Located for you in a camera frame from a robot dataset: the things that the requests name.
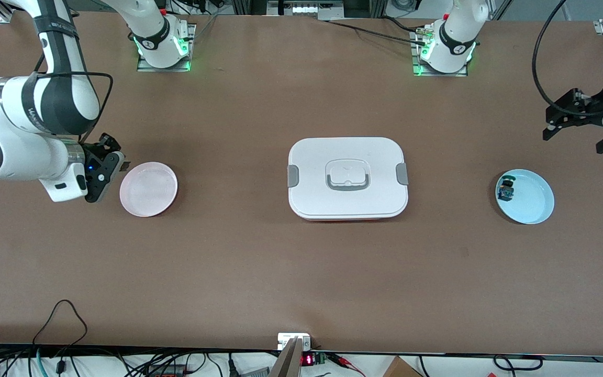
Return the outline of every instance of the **black connector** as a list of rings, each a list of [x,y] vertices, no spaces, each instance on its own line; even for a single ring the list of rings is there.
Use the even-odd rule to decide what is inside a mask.
[[[335,363],[339,367],[342,367],[345,369],[350,369],[344,363],[341,362],[341,357],[339,355],[337,355],[336,353],[325,352],[325,356],[327,356],[327,360],[330,360],[330,362]]]
[[[229,354],[229,361],[227,363],[229,364],[229,377],[241,377],[241,374],[237,371],[237,367],[234,365],[231,353]]]
[[[64,373],[65,370],[66,370],[66,363],[64,362],[64,360],[58,361],[57,365],[55,366],[55,373],[62,374],[62,373]]]

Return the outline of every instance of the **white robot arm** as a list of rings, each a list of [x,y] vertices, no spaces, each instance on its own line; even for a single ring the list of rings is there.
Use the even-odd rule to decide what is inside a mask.
[[[487,19],[485,0],[453,0],[448,18],[431,24],[431,38],[420,58],[436,71],[459,71],[471,57],[476,36]]]
[[[48,72],[0,77],[0,179],[38,179],[53,201],[85,196],[96,202],[124,155],[106,134],[96,144],[61,137],[91,131],[99,115],[69,7],[65,0],[7,2],[33,18]],[[172,66],[187,55],[187,41],[179,38],[185,21],[163,17],[153,0],[107,2],[127,21],[151,66]]]

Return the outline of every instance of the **electrical wire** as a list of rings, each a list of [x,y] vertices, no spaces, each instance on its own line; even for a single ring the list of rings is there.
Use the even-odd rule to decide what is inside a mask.
[[[423,373],[425,374],[425,377],[429,377],[427,369],[425,368],[425,362],[423,361],[423,357],[420,356],[420,355],[418,355],[418,358],[420,359],[420,367],[423,370]]]
[[[567,2],[567,0],[560,0],[560,2],[556,5],[555,9],[553,9],[550,16],[548,16],[548,19],[546,19],[546,22],[543,24],[543,28],[541,28],[541,31],[539,32],[539,36],[537,37],[537,41],[534,44],[534,52],[532,53],[532,78],[534,79],[534,85],[537,87],[537,90],[539,91],[539,95],[541,95],[541,97],[546,102],[548,102],[549,105],[551,105],[555,109],[559,110],[560,112],[563,112],[567,115],[574,115],[576,117],[600,116],[600,115],[603,115],[603,112],[579,113],[579,112],[572,112],[571,110],[564,109],[563,107],[561,107],[560,105],[555,103],[555,101],[550,99],[550,97],[543,90],[541,83],[539,82],[539,75],[537,74],[537,56],[539,55],[539,46],[541,45],[541,39],[543,38],[543,34],[546,32],[546,29],[548,29],[548,25],[550,25],[551,21],[553,21],[553,17],[555,17],[555,14],[557,14],[558,10],[560,10],[560,8],[562,8],[562,5],[564,5],[565,2]]]
[[[211,358],[211,355],[206,354],[206,358],[208,358],[208,361],[210,361],[211,363],[214,363],[216,365],[216,367],[218,367],[218,372],[220,372],[220,377],[224,377],[222,375],[222,369],[220,368],[220,365],[218,365],[218,363],[216,363],[215,361],[213,361],[213,359]]]
[[[81,374],[79,373],[79,369],[76,368],[76,362],[74,362],[74,355],[69,355],[69,359],[71,360],[71,365],[73,365],[74,372],[76,372],[77,377],[81,377]]]
[[[499,365],[497,360],[504,360],[507,363],[508,367],[502,367],[502,365]],[[499,369],[504,370],[506,372],[511,372],[512,377],[516,377],[515,372],[517,370],[520,370],[523,372],[532,372],[534,370],[541,369],[541,367],[543,367],[543,358],[538,358],[538,361],[539,361],[538,365],[534,365],[533,367],[530,367],[530,368],[522,368],[522,367],[513,367],[513,364],[510,362],[509,358],[507,358],[504,355],[493,356],[493,364],[495,365],[495,367],[498,367]]]
[[[36,349],[36,363],[39,365],[39,370],[41,370],[41,374],[43,377],[48,377],[48,373],[46,373],[46,369],[43,367],[43,363],[41,363],[41,349]]]
[[[204,9],[204,10],[201,10],[201,8],[199,8],[198,6],[196,6],[196,5],[194,5],[194,4],[190,4],[190,3],[188,3],[188,2],[183,2],[182,0],[181,0],[181,2],[179,2],[178,0],[172,0],[172,2],[174,2],[174,3],[175,3],[175,5],[177,5],[177,7],[179,7],[179,8],[180,8],[180,9],[182,9],[182,10],[184,10],[184,11],[185,11],[187,14],[189,14],[189,15],[191,14],[191,12],[189,12],[189,10],[187,10],[186,8],[184,8],[184,7],[183,7],[183,5],[186,5],[186,6],[188,6],[188,7],[192,7],[192,8],[194,8],[194,9],[198,9],[198,10],[199,10],[199,12],[202,12],[202,13],[208,13],[208,14],[211,14],[211,12],[209,12],[208,10],[205,10],[205,9]]]
[[[69,72],[69,73],[46,73],[43,75],[40,75],[40,77],[52,77],[52,76],[65,76],[65,75],[69,75],[71,76],[72,74],[93,74],[91,72]],[[48,324],[50,323],[50,320],[52,320],[53,315],[55,315],[55,311],[57,310],[58,306],[60,306],[61,303],[68,303],[71,306],[71,310],[74,311],[74,315],[76,315],[76,318],[79,319],[79,321],[81,322],[81,324],[83,325],[83,334],[76,339],[75,341],[73,341],[69,347],[73,346],[74,344],[76,344],[77,342],[81,341],[86,335],[88,335],[88,325],[86,324],[85,320],[82,319],[81,315],[79,315],[79,313],[76,310],[76,306],[74,306],[74,303],[72,303],[71,301],[67,300],[66,298],[63,298],[62,300],[59,300],[57,303],[55,303],[55,306],[53,307],[52,311],[50,312],[50,316],[48,316],[48,319],[46,319],[45,324],[43,324],[43,326],[41,326],[41,329],[36,332],[36,335],[34,336],[34,338],[31,340],[31,345],[34,346],[36,345],[36,339],[39,337],[39,335],[41,334],[41,332],[43,332],[43,330],[46,329],[46,327],[48,326]]]
[[[199,369],[201,369],[204,364],[206,364],[206,354],[203,353],[204,355],[204,360],[202,362],[201,365],[199,365],[199,367],[195,370],[187,370],[187,362],[189,362],[189,358],[192,356],[192,354],[187,355],[187,359],[185,360],[185,369],[184,369],[184,374],[193,374],[194,372],[197,372]]]
[[[379,37],[383,37],[383,38],[388,38],[388,39],[392,39],[392,40],[399,40],[399,41],[405,41],[407,43],[413,43],[414,45],[425,46],[425,43],[423,41],[417,41],[417,40],[411,40],[411,39],[407,39],[407,38],[400,38],[400,37],[395,37],[395,36],[389,36],[387,34],[378,33],[378,31],[372,31],[372,30],[362,29],[362,28],[359,28],[357,26],[347,25],[347,24],[340,24],[338,22],[332,22],[332,21],[325,21],[325,22],[327,22],[328,24],[332,24],[332,25],[343,26],[344,28],[354,29],[354,30],[357,30],[357,31],[363,31],[364,33],[373,34],[375,36],[379,36]]]
[[[409,10],[408,12],[404,13],[404,14],[400,14],[400,15],[395,15],[395,18],[402,18],[402,17],[406,17],[409,14],[412,14],[413,12],[415,12],[416,10]]]
[[[203,28],[194,35],[194,40],[197,41],[199,39],[199,37],[204,33],[204,30],[206,30],[208,28],[208,26],[211,25],[211,23],[213,23],[215,21],[215,19],[218,17],[218,14],[220,14],[220,12],[222,12],[223,10],[225,10],[227,8],[220,8],[218,9],[217,12],[215,12],[215,14],[211,15],[211,18],[208,19],[208,22],[206,22],[206,24],[203,26]]]
[[[20,356],[22,356],[22,353],[24,353],[24,351],[20,351],[20,353],[17,354],[17,356],[14,357],[14,359],[12,360],[12,362],[10,362],[10,364],[8,364],[6,366],[6,369],[4,370],[4,372],[2,374],[2,377],[6,377],[8,375],[8,371],[13,367],[13,365],[20,358]]]
[[[421,25],[421,26],[413,26],[412,28],[408,28],[407,26],[402,25],[394,17],[390,17],[388,15],[383,15],[383,17],[381,17],[381,18],[382,19],[388,19],[388,20],[392,21],[395,25],[397,25],[397,28],[400,28],[402,30],[408,31],[409,33],[415,33],[417,29],[425,27],[424,25]]]
[[[364,375],[364,373],[362,373],[361,370],[359,370],[358,368],[354,367],[353,365],[351,365],[350,367],[348,367],[350,370],[354,370],[355,372],[358,372],[359,374],[362,375],[362,377],[366,377],[366,375]]]

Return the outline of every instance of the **red digital display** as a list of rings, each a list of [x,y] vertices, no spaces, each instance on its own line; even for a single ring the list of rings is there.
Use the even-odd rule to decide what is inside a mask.
[[[302,367],[310,367],[311,365],[316,365],[316,361],[314,360],[312,352],[304,353],[304,355],[301,357],[300,362]]]

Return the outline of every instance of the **light blue plate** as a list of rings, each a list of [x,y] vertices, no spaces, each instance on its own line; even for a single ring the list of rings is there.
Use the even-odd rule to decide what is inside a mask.
[[[515,177],[513,199],[501,201],[497,198],[499,186],[502,177],[507,175]],[[555,196],[548,182],[535,172],[525,169],[509,170],[499,177],[495,187],[495,200],[505,215],[522,224],[542,223],[555,208]]]

